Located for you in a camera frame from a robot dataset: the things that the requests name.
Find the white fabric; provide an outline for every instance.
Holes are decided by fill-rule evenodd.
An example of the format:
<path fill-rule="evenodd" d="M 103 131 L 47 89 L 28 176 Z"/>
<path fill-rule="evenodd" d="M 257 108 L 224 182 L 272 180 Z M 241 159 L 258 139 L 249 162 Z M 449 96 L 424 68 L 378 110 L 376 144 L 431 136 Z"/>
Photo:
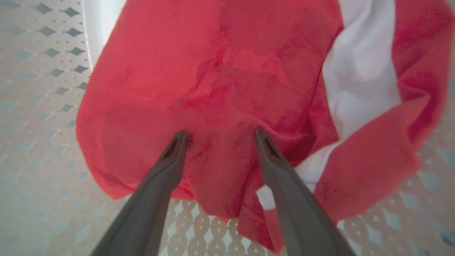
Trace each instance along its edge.
<path fill-rule="evenodd" d="M 339 0 L 339 4 L 345 29 L 335 39 L 322 75 L 340 141 L 321 148 L 296 166 L 312 192 L 332 151 L 365 124 L 401 103 L 392 62 L 394 0 Z M 276 207 L 266 185 L 256 193 L 264 210 Z"/>

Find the red fabric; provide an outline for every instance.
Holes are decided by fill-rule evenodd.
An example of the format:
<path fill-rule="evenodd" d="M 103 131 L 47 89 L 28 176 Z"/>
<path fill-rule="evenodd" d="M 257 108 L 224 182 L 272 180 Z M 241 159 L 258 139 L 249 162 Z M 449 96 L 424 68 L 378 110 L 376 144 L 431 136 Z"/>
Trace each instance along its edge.
<path fill-rule="evenodd" d="M 291 164 L 338 141 L 321 67 L 343 22 L 336 0 L 130 0 L 82 100 L 77 137 L 99 186 L 130 194 L 180 129 L 191 142 L 174 198 L 239 218 L 240 234 L 283 247 L 255 194 L 253 132 Z M 447 84 L 453 19 L 441 0 L 397 0 L 393 60 L 403 104 L 334 150 L 315 195 L 333 220 L 362 213 L 417 168 Z"/>

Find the garment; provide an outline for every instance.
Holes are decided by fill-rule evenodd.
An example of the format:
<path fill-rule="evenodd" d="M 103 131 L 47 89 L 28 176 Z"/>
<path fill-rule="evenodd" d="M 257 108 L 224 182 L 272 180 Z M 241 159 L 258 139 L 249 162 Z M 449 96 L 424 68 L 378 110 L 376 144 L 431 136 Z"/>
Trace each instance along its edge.
<path fill-rule="evenodd" d="M 447 93 L 443 0 L 129 0 L 88 83 L 77 137 L 99 186 L 134 191 L 180 129 L 172 197 L 283 246 L 253 133 L 265 129 L 333 221 L 419 167 Z"/>

